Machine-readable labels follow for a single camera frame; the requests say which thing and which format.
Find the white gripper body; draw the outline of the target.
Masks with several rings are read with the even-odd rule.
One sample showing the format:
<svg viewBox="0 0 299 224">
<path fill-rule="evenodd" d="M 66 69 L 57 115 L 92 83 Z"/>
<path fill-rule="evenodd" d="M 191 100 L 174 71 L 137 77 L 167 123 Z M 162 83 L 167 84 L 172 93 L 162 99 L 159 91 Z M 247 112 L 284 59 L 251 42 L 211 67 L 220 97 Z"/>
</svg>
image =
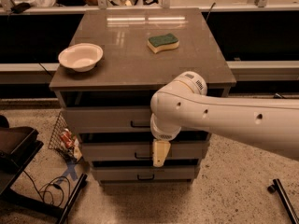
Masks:
<svg viewBox="0 0 299 224">
<path fill-rule="evenodd" d="M 154 114 L 150 118 L 150 130 L 158 140 L 171 141 L 180 133 L 181 128 L 168 121 L 158 119 Z"/>
</svg>

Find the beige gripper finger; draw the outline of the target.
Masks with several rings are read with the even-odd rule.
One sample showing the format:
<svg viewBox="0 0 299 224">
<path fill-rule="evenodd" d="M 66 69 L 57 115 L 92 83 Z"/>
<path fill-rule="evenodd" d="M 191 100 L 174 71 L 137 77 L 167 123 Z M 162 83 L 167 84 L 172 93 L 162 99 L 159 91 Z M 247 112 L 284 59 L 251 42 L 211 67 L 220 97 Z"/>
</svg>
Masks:
<svg viewBox="0 0 299 224">
<path fill-rule="evenodd" d="M 164 140 L 154 140 L 152 143 L 152 160 L 154 167 L 163 167 L 171 144 Z"/>
</svg>

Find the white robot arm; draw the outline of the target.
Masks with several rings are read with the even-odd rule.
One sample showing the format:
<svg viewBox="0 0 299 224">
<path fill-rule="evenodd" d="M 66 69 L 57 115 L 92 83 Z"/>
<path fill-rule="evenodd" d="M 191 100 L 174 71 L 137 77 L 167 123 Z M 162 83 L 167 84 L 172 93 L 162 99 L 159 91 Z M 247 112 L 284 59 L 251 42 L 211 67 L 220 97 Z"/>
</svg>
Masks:
<svg viewBox="0 0 299 224">
<path fill-rule="evenodd" d="M 183 128 L 214 133 L 292 160 L 299 159 L 299 101 L 210 97 L 198 74 L 187 71 L 156 91 L 150 129 L 171 141 Z"/>
</svg>

